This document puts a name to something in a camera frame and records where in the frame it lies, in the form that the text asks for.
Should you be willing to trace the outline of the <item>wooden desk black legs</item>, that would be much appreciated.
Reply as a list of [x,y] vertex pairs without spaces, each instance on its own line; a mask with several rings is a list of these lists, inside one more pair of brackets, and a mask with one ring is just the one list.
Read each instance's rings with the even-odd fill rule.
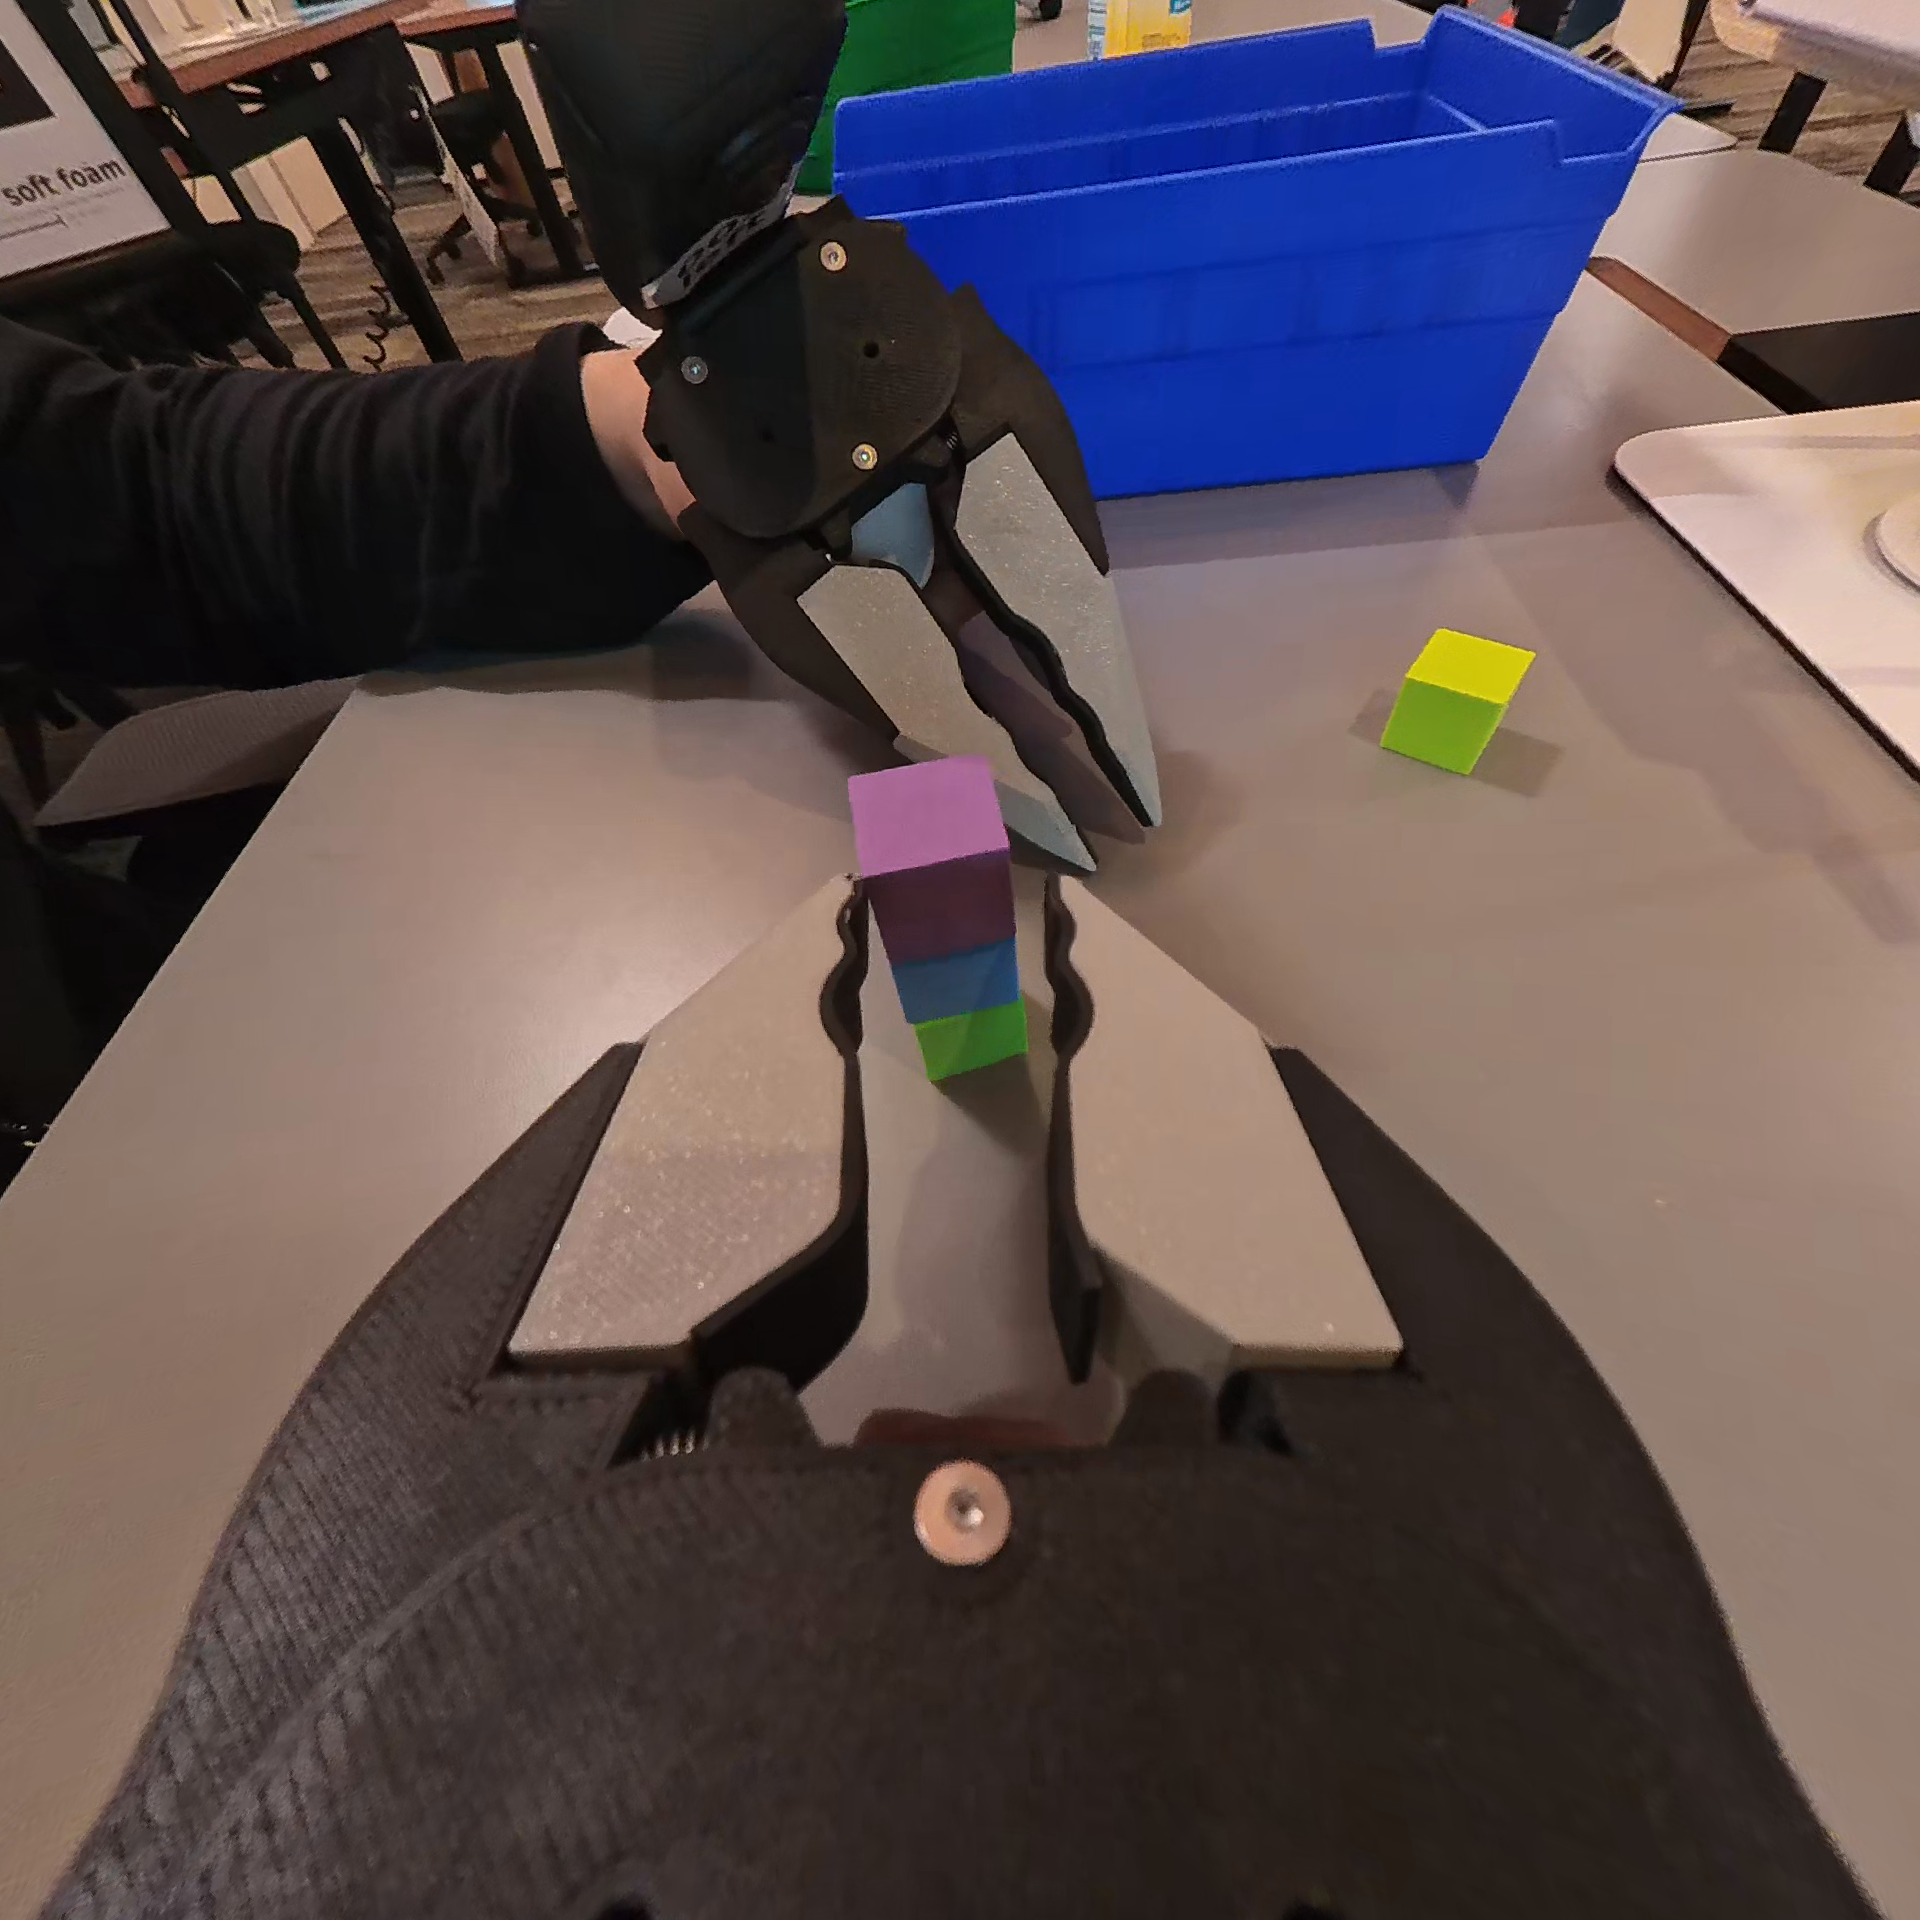
[[378,108],[389,69],[406,54],[400,25],[420,14],[420,5],[314,6],[281,25],[177,43],[170,52],[148,32],[155,5],[104,5],[102,12],[131,52],[122,93],[185,181],[216,183],[235,220],[260,227],[242,176],[297,143],[308,144],[426,358],[461,362],[420,264],[352,139]]
[[400,25],[426,97],[441,179],[455,216],[426,253],[437,286],[448,264],[481,257],[518,290],[579,283],[593,268],[560,146],[547,126],[516,5],[430,5]]

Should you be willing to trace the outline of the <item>green plastic bin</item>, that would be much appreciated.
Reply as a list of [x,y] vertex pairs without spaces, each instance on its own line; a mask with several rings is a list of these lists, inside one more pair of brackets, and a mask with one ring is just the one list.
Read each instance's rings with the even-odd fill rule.
[[842,100],[1002,76],[1013,69],[1015,3],[848,3],[842,56],[798,178],[818,200],[835,179]]

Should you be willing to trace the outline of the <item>purple foam cube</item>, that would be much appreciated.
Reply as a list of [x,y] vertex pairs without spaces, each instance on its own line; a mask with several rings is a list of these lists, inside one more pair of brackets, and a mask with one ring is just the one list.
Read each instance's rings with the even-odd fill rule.
[[984,757],[857,774],[848,798],[859,873],[892,964],[1015,940],[1011,838]]

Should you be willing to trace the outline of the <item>blue plastic bin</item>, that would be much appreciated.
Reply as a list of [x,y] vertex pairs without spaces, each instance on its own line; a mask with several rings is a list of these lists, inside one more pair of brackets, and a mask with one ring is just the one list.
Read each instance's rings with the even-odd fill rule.
[[1446,10],[851,98],[835,185],[1159,496],[1483,459],[1672,111]]

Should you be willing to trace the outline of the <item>person's left forearm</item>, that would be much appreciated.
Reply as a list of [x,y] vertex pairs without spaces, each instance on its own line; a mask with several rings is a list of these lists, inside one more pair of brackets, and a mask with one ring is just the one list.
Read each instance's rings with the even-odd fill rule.
[[570,325],[384,376],[117,373],[3,329],[4,665],[264,689],[645,638],[713,583],[612,485]]

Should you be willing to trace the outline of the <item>blue foam cube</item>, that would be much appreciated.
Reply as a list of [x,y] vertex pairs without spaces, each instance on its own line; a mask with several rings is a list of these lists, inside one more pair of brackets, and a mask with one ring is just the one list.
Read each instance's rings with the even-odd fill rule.
[[890,967],[903,1013],[917,1026],[986,1015],[1022,999],[1013,938]]

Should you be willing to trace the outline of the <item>person's black clothing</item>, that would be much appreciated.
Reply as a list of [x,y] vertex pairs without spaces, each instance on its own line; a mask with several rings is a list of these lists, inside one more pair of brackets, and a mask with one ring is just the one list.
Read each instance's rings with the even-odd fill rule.
[[3,1179],[14,1183],[358,689],[150,708],[4,667]]

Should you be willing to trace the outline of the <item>black office chair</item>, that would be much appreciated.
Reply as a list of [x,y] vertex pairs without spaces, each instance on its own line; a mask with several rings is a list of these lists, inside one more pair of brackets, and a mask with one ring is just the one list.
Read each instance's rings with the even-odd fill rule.
[[235,367],[238,345],[290,369],[297,360],[262,306],[299,283],[299,262],[295,235],[277,224],[170,231],[8,279],[3,314],[115,369]]

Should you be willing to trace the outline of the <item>yellow foam cube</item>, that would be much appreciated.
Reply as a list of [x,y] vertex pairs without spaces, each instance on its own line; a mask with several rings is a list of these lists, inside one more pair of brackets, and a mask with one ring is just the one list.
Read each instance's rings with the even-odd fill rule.
[[1472,778],[1534,662],[1530,651],[1438,629],[1409,667],[1381,748]]

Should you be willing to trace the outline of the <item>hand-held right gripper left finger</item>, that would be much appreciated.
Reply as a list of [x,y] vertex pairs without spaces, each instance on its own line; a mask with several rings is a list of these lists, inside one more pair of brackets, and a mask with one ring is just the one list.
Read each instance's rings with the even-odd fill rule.
[[698,1387],[825,1374],[870,1304],[860,997],[836,875],[647,1034],[512,1332],[512,1361]]

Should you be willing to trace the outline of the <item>person's left hand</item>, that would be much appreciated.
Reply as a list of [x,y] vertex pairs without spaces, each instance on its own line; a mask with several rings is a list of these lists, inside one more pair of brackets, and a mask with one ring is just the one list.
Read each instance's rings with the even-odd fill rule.
[[593,446],[612,485],[658,535],[686,542],[682,524],[691,513],[691,491],[682,472],[651,441],[652,391],[638,356],[625,349],[586,354],[581,389]]

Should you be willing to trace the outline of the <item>white document stand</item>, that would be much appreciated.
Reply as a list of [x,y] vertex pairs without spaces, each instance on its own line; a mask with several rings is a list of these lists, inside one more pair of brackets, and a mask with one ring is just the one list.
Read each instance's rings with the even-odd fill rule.
[[1919,759],[1917,209],[1794,156],[1663,159],[1593,268],[1766,400],[1615,468],[1910,770]]

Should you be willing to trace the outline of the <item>green foam cube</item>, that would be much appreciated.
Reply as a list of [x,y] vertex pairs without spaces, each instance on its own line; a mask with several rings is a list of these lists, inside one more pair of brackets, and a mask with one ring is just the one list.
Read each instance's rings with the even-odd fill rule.
[[998,1067],[1030,1052],[1024,999],[914,1023],[925,1074],[932,1083]]

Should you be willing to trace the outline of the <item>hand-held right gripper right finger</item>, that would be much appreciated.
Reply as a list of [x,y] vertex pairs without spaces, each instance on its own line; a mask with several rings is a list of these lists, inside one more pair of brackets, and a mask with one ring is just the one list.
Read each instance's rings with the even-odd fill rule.
[[1262,1032],[1078,879],[1044,894],[1048,1306],[1072,1383],[1405,1352]]

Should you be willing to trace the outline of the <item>white sign board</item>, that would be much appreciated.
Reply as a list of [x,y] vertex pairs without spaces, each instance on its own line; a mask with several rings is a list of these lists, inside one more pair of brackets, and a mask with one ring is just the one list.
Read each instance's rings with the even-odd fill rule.
[[19,5],[3,5],[3,281],[172,224]]

